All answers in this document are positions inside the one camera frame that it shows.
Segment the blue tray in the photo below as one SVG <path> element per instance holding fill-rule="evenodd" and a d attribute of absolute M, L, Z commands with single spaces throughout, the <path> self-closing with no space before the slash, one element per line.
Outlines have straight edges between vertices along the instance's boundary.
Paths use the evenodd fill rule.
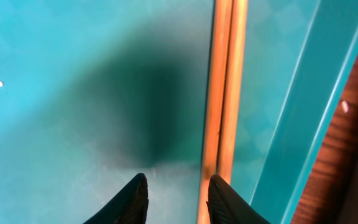
<path fill-rule="evenodd" d="M 195 223 L 212 0 L 0 0 L 0 223 L 82 223 L 136 173 Z M 250 0 L 232 186 L 289 223 L 358 51 L 358 1 Z"/>

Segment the orange stick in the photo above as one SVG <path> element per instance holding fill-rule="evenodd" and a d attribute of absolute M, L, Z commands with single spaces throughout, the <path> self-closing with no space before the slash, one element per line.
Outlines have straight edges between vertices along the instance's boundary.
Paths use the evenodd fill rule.
<path fill-rule="evenodd" d="M 227 59 L 218 174 L 230 184 L 241 94 L 244 45 L 246 41 L 247 0 L 234 0 Z"/>
<path fill-rule="evenodd" d="M 232 0 L 216 0 L 197 224 L 209 223 L 206 201 L 218 157 L 231 12 Z"/>

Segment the white speck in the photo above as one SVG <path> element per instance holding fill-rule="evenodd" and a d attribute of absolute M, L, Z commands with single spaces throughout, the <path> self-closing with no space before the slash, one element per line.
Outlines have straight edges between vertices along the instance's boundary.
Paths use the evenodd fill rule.
<path fill-rule="evenodd" d="M 349 112 L 349 105 L 347 104 L 346 101 L 342 100 L 341 106 L 342 106 L 343 112 L 345 112 L 345 113 Z"/>
<path fill-rule="evenodd" d="M 4 82 L 0 81 L 0 87 L 4 86 Z"/>

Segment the wooden dowel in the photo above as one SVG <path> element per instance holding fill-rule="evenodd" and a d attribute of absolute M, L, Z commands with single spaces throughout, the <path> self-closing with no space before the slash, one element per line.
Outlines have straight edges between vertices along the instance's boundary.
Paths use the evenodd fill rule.
<path fill-rule="evenodd" d="M 244 45 L 246 41 L 247 9 L 247 0 L 233 0 L 218 156 L 218 174 L 229 184 L 231 181 L 234 143 L 236 141 L 237 119 L 239 114 Z"/>
<path fill-rule="evenodd" d="M 209 223 L 206 201 L 209 178 L 216 172 L 218 157 L 231 12 L 232 0 L 216 0 L 197 224 Z"/>

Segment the wooden stick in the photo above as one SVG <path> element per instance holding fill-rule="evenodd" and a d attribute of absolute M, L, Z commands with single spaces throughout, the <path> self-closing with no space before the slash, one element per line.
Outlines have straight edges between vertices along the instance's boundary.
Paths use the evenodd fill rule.
<path fill-rule="evenodd" d="M 231 12 L 232 0 L 216 0 L 197 224 L 209 223 L 206 201 L 209 178 L 216 172 L 218 157 Z"/>
<path fill-rule="evenodd" d="M 227 59 L 218 174 L 230 184 L 241 94 L 244 45 L 246 41 L 247 0 L 234 0 Z"/>

